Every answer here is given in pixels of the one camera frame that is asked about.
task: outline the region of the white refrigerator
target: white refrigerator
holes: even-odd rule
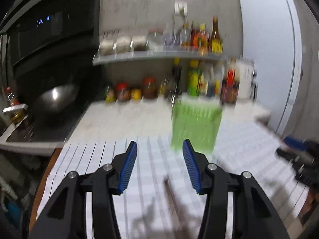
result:
[[[282,135],[301,73],[301,32],[293,0],[240,0],[243,56],[257,71],[257,101],[271,110],[268,127]]]

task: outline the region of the spice jar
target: spice jar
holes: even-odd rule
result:
[[[106,103],[112,103],[116,101],[115,92],[111,86],[106,86],[104,99]]]
[[[131,49],[133,51],[148,50],[146,36],[134,36],[132,38]]]
[[[117,54],[130,52],[132,38],[130,37],[121,37],[116,41],[116,52]]]
[[[163,45],[163,29],[162,28],[150,28],[148,30],[147,39],[154,42],[156,45]]]
[[[157,98],[156,80],[153,77],[143,79],[142,93],[145,99]]]
[[[141,89],[132,89],[131,99],[133,101],[140,101],[142,99]]]
[[[164,78],[159,86],[159,94],[167,96],[167,94],[171,89],[173,89],[173,87],[173,81],[168,78]]]
[[[101,56],[107,56],[114,54],[114,40],[103,40],[99,46],[99,52]]]
[[[119,83],[116,87],[116,96],[120,102],[130,100],[130,91],[127,87],[127,83]]]

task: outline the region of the glass container with lid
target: glass container with lid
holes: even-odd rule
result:
[[[142,93],[145,99],[157,98],[156,79],[154,77],[144,78],[142,85]]]
[[[116,96],[120,102],[130,100],[130,90],[128,89],[127,83],[122,82],[116,86]]]

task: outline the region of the white shelf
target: white shelf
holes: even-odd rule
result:
[[[186,51],[184,48],[178,46],[159,46],[154,50],[126,52],[121,54],[113,54],[108,56],[101,56],[96,53],[93,58],[93,65],[109,64],[121,61],[135,61],[135,60],[151,60],[151,59],[165,59],[165,58],[181,58],[181,59],[195,59],[195,60],[226,60],[226,55],[218,55],[213,53],[206,53],[201,55],[196,50]]]

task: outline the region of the green plastic basket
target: green plastic basket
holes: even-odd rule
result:
[[[172,148],[179,150],[189,139],[195,151],[211,153],[221,123],[219,105],[176,103],[173,109]]]

